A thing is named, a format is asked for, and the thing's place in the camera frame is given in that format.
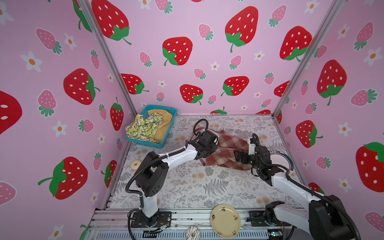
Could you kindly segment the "red plaid skirt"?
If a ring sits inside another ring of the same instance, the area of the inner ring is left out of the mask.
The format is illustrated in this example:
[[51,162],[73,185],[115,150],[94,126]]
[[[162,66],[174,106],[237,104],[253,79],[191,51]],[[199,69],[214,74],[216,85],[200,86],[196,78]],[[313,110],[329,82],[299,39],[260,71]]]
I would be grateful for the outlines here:
[[239,137],[229,135],[224,130],[214,131],[209,129],[209,131],[219,137],[217,144],[218,149],[209,157],[200,159],[200,162],[204,167],[218,166],[240,171],[248,171],[251,169],[251,165],[237,162],[235,158],[235,151],[249,151],[247,141],[242,140]]

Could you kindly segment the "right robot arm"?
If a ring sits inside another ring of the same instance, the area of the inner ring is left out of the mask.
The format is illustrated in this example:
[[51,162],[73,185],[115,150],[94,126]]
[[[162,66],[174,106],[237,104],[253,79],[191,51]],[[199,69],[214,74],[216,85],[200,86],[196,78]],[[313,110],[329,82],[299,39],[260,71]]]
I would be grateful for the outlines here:
[[261,216],[266,224],[285,222],[307,232],[315,240],[361,239],[356,224],[338,197],[320,194],[292,179],[290,169],[272,163],[266,147],[250,144],[247,152],[235,151],[234,154],[236,162],[251,165],[261,180],[283,191],[301,206],[292,208],[283,201],[267,204]]

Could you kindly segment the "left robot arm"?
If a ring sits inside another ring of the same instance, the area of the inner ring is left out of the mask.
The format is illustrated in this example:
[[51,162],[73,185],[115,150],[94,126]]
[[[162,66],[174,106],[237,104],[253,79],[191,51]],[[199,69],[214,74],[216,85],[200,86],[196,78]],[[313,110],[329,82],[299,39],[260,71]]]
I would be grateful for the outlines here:
[[140,211],[146,218],[153,218],[159,212],[157,194],[162,189],[168,172],[189,161],[206,159],[218,149],[218,141],[216,134],[206,130],[175,151],[159,155],[150,152],[146,155],[126,185],[126,192],[131,191],[130,186],[133,183],[139,188]]

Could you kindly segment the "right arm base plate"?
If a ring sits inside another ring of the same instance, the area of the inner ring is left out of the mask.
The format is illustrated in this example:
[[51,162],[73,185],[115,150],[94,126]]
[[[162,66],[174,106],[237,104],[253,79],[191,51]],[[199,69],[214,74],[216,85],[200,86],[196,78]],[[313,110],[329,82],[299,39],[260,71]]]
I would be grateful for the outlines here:
[[291,227],[285,222],[268,222],[265,211],[249,211],[250,216],[246,219],[253,227]]

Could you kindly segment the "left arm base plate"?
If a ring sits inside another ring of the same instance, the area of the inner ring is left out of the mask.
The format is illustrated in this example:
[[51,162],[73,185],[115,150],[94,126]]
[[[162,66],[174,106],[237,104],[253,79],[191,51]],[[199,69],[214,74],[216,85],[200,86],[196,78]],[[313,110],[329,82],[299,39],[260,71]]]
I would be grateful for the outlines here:
[[144,215],[142,211],[134,212],[130,217],[131,228],[160,228],[169,227],[172,221],[172,212],[159,211],[151,218]]

